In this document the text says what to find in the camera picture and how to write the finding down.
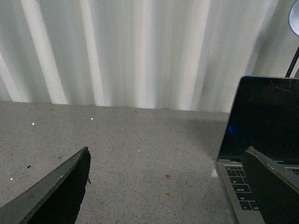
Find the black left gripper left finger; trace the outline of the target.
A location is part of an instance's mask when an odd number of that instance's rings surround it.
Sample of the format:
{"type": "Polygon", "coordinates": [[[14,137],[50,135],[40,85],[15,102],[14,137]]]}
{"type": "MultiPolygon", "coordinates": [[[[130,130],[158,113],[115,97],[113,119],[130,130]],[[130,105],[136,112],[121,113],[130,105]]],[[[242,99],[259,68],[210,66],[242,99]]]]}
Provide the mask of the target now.
{"type": "Polygon", "coordinates": [[[73,224],[89,181],[88,147],[55,168],[0,209],[2,224],[73,224]]]}

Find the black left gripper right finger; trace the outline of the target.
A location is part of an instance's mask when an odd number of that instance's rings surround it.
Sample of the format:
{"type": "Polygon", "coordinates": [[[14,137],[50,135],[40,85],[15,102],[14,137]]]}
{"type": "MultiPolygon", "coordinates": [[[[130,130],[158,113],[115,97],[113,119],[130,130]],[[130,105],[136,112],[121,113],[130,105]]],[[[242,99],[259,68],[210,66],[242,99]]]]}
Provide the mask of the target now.
{"type": "Polygon", "coordinates": [[[241,156],[249,186],[267,224],[299,222],[299,176],[249,147],[241,156]]]}

